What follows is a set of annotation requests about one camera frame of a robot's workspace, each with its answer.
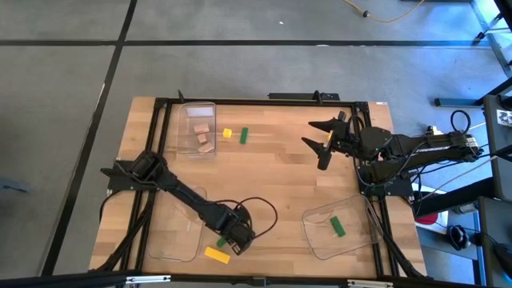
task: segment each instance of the yellow rectangular block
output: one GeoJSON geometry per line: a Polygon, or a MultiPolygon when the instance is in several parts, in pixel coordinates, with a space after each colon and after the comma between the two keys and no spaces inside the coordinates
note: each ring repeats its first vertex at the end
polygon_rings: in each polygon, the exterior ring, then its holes
{"type": "Polygon", "coordinates": [[[218,251],[218,250],[215,250],[215,249],[209,248],[209,247],[206,248],[205,255],[210,258],[213,258],[217,261],[225,263],[225,264],[227,264],[230,261],[230,257],[231,257],[226,253],[223,253],[221,251],[218,251]]]}

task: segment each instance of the wooden table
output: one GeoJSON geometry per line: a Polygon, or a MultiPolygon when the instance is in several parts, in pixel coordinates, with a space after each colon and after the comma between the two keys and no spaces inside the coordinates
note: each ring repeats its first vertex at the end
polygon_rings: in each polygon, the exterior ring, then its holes
{"type": "MultiPolygon", "coordinates": [[[[154,98],[135,98],[119,150],[119,158],[135,159],[144,150],[154,98]]],[[[374,126],[393,130],[387,104],[370,102],[374,126]]],[[[321,261],[312,255],[302,228],[302,213],[359,193],[352,160],[334,154],[329,169],[316,168],[317,157],[302,141],[308,137],[323,141],[326,134],[307,125],[338,115],[343,108],[304,106],[217,106],[218,152],[214,159],[190,160],[176,153],[179,105],[172,106],[164,156],[169,168],[191,187],[201,187],[212,200],[242,200],[260,196],[273,203],[279,212],[276,227],[254,240],[241,256],[231,251],[229,264],[204,256],[207,246],[215,247],[218,236],[203,229],[197,256],[190,262],[158,257],[195,254],[198,227],[194,214],[179,207],[178,200],[158,192],[151,222],[144,272],[167,274],[222,274],[301,277],[374,278],[371,246],[321,261]],[[240,131],[249,128],[247,144],[238,143],[240,131]],[[231,128],[231,139],[222,130],[231,128]],[[179,219],[188,219],[184,224],[179,219]]],[[[121,192],[105,206],[90,268],[103,264],[125,236],[134,192],[121,192]]],[[[400,198],[388,197],[388,210],[394,240],[416,269],[426,273],[413,214],[400,198]]],[[[262,202],[247,202],[256,233],[274,220],[272,210],[262,202]]],[[[132,255],[138,240],[135,239],[132,255]]],[[[382,261],[390,273],[384,242],[382,261]]],[[[134,266],[134,256],[129,267],[134,266]]]]}

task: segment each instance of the white sticker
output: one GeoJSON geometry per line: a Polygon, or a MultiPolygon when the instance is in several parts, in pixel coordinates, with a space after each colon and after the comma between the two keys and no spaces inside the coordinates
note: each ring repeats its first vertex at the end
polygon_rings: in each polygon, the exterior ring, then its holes
{"type": "Polygon", "coordinates": [[[512,127],[512,112],[496,109],[496,115],[498,116],[499,125],[512,127]]]}
{"type": "Polygon", "coordinates": [[[209,117],[214,116],[214,108],[212,107],[195,107],[186,108],[189,117],[209,117]]]}

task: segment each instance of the yellow cable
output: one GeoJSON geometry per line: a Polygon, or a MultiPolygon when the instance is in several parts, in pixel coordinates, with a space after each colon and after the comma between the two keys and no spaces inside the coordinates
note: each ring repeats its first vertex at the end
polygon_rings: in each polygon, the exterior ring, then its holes
{"type": "MultiPolygon", "coordinates": [[[[357,11],[359,11],[361,14],[364,14],[365,11],[361,8],[359,8],[359,6],[353,4],[350,0],[343,0],[346,4],[352,6],[353,8],[355,8],[357,11]]],[[[418,2],[418,4],[416,6],[414,6],[411,10],[407,11],[407,13],[403,14],[403,15],[400,15],[396,18],[393,18],[393,19],[390,19],[390,20],[381,20],[379,18],[376,18],[374,16],[372,16],[370,13],[368,13],[367,17],[368,18],[372,18],[373,20],[377,21],[377,22],[381,22],[381,23],[391,23],[391,22],[395,22],[401,18],[404,18],[405,16],[409,15],[412,11],[416,10],[416,8],[418,8],[421,4],[424,3],[425,0],[421,0],[420,2],[418,2]]]]}

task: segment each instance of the yellow block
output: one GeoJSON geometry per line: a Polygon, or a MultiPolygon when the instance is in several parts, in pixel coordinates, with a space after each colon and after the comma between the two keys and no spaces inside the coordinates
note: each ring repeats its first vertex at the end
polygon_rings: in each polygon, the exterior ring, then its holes
{"type": "Polygon", "coordinates": [[[222,136],[224,136],[224,138],[231,138],[232,133],[233,133],[233,131],[231,129],[224,128],[224,131],[222,132],[222,136]]]}
{"type": "Polygon", "coordinates": [[[223,253],[221,251],[217,251],[217,250],[215,250],[213,248],[209,248],[209,247],[206,248],[205,255],[210,257],[210,258],[213,258],[213,259],[215,259],[217,261],[225,263],[225,264],[227,264],[230,261],[230,257],[231,257],[231,256],[229,256],[226,253],[223,253]]]}

